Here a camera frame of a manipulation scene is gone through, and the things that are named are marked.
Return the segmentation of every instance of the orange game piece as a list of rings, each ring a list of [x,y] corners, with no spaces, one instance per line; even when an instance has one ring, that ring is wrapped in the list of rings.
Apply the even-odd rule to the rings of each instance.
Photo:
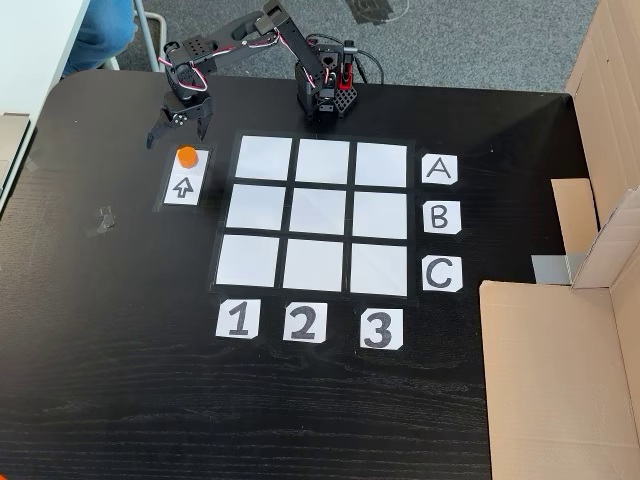
[[[195,167],[198,163],[196,149],[188,145],[178,148],[178,161],[184,168]]]

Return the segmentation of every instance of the black table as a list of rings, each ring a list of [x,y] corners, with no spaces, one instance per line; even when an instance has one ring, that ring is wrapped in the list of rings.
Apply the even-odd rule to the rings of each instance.
[[[487,479],[478,290],[533,282],[562,254],[551,178],[586,177],[571,98],[363,85],[335,126],[305,127],[293,81],[215,77],[215,146],[200,205],[157,208],[167,159],[148,151],[162,75],[87,72],[50,94],[31,161],[0,221],[0,472],[10,480]],[[416,234],[418,259],[464,261],[456,294],[404,309],[404,346],[359,348],[359,299],[330,300],[327,340],[282,341],[286,300],[260,335],[219,338],[210,261],[238,132],[382,138],[456,154],[456,236]],[[419,162],[416,162],[419,175]],[[97,234],[96,210],[116,225]],[[419,265],[409,265],[418,271]]]

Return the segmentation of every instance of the gray carpet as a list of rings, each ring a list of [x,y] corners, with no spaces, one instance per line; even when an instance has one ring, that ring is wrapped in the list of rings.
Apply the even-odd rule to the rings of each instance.
[[[261,0],[145,0],[163,15],[168,40],[206,35]],[[353,39],[373,53],[387,83],[563,91],[597,0],[283,0],[302,32]],[[390,9],[384,11],[385,4]],[[151,22],[152,31],[157,31]],[[122,69],[149,70],[141,34],[118,57]],[[364,59],[367,73],[376,67]],[[278,45],[220,72],[293,78]]]

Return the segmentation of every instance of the cardboard box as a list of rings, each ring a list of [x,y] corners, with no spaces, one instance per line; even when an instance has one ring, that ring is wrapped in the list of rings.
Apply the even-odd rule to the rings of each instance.
[[[640,479],[640,0],[601,1],[567,91],[591,178],[553,181],[572,285],[480,287],[494,480]]]

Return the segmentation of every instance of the person's leg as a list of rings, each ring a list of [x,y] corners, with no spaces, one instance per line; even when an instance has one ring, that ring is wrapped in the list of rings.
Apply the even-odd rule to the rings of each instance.
[[[99,67],[126,48],[135,30],[133,0],[91,0],[64,76]]]

